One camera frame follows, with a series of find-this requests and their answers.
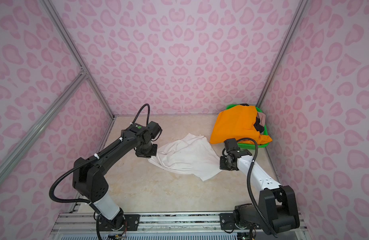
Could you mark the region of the white t-shirt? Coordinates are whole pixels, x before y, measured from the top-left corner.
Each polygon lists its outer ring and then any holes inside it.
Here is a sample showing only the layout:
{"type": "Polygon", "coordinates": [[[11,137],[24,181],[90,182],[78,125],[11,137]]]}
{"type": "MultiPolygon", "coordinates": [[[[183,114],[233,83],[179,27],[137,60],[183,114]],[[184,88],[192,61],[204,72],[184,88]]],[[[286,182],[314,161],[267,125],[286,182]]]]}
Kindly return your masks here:
{"type": "Polygon", "coordinates": [[[221,172],[220,157],[203,135],[187,134],[157,150],[148,162],[180,175],[194,175],[203,182],[221,172]]]}

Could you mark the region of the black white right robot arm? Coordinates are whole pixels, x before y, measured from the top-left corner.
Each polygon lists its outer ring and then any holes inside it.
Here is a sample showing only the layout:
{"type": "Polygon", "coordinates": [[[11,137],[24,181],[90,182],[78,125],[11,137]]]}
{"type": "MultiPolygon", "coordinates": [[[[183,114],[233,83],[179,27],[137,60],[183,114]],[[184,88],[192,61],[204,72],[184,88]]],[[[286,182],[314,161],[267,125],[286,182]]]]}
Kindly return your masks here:
{"type": "Polygon", "coordinates": [[[224,141],[220,170],[245,174],[251,203],[235,206],[232,214],[220,214],[221,229],[228,234],[248,229],[251,239],[256,229],[275,238],[279,233],[298,229],[300,218],[294,190],[274,180],[257,163],[258,145],[251,153],[238,143],[236,139],[224,141]]]}

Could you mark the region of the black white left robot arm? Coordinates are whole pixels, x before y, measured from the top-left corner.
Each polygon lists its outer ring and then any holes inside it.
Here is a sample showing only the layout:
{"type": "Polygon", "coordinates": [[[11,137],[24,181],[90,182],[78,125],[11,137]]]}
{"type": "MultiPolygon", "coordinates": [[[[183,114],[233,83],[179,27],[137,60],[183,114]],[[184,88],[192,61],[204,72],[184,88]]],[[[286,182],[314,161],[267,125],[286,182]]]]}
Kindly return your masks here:
{"type": "Polygon", "coordinates": [[[108,174],[113,174],[114,168],[131,154],[145,159],[155,156],[157,144],[153,140],[161,132],[162,128],[156,122],[149,122],[146,126],[132,123],[106,148],[87,159],[75,161],[72,186],[88,200],[99,230],[124,230],[126,225],[123,210],[111,197],[108,174]]]}

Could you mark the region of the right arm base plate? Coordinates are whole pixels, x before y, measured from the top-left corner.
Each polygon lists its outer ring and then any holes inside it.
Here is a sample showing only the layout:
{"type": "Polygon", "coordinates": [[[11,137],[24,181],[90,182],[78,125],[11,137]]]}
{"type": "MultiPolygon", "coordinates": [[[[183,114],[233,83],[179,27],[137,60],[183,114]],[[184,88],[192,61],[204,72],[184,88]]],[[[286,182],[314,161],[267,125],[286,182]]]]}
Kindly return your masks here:
{"type": "Polygon", "coordinates": [[[262,229],[261,226],[256,223],[241,221],[236,213],[222,213],[219,214],[219,217],[221,229],[224,231],[249,230],[251,226],[253,226],[255,230],[262,229]]]}

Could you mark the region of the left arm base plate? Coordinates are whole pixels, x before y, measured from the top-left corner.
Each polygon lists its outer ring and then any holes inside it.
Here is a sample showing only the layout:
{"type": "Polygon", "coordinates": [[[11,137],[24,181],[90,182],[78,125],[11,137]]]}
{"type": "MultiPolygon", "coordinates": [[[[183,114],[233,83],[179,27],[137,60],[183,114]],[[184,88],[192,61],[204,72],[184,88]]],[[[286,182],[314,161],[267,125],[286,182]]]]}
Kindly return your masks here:
{"type": "Polygon", "coordinates": [[[100,232],[109,231],[136,231],[139,225],[140,215],[118,215],[113,220],[100,216],[97,229],[100,232]]]}

